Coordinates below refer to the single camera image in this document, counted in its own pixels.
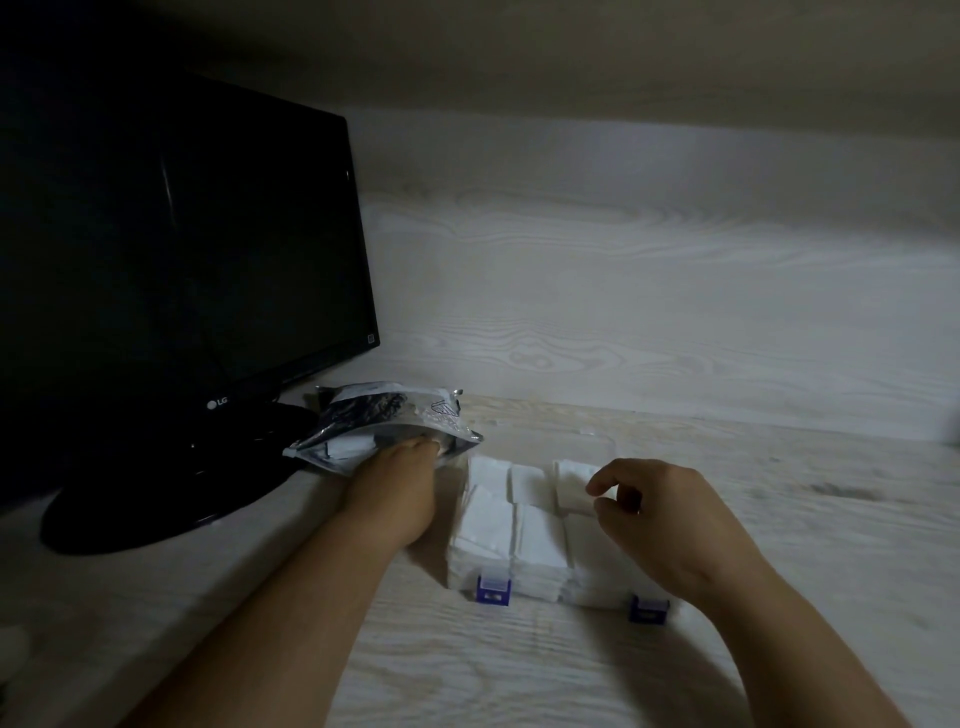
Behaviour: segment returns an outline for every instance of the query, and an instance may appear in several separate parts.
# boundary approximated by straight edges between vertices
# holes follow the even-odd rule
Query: blue plastic clip
[[[628,619],[634,624],[666,624],[666,613],[669,611],[669,599],[641,599],[635,595],[630,600]]]
[[[506,570],[481,570],[477,576],[477,598],[481,604],[495,604],[498,607],[510,605],[510,590],[513,583]]]

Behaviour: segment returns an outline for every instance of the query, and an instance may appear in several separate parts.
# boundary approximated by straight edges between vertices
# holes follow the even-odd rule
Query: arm
[[[122,725],[322,724],[384,571],[433,519],[436,455],[413,440],[369,460],[340,513]]]
[[[714,624],[758,726],[901,728],[889,697],[823,617],[763,558],[696,471],[614,460],[587,486],[604,531]]]

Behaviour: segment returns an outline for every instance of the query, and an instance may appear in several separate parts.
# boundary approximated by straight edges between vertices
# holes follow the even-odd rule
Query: wrist
[[[761,559],[749,567],[732,570],[716,581],[694,606],[711,621],[717,621],[767,600],[785,584],[777,570],[766,559]]]
[[[374,519],[349,510],[336,514],[329,526],[337,531],[356,553],[366,554],[385,564],[389,564],[403,548],[403,544],[399,544],[397,539]]]

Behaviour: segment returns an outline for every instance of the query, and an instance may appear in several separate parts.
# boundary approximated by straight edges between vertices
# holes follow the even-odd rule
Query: white wood grain surface
[[[957,438],[960,143],[339,110],[383,346],[329,381]]]
[[[292,393],[290,400],[297,400]],[[775,565],[828,617],[917,726],[960,721],[960,455],[766,425],[466,398],[494,456],[659,456],[700,468]],[[665,630],[443,586],[455,471],[440,514],[391,565],[331,725],[745,725],[726,649],[683,606]],[[0,519],[0,619],[36,654],[5,725],[108,726],[330,512],[299,473],[254,505],[163,544],[72,559],[36,542],[43,503]]]

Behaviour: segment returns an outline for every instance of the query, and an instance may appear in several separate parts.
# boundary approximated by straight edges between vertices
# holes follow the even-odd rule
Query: forearm
[[[758,726],[908,725],[839,635],[772,568],[704,611],[743,676]]]
[[[335,517],[124,725],[317,725],[394,551]]]

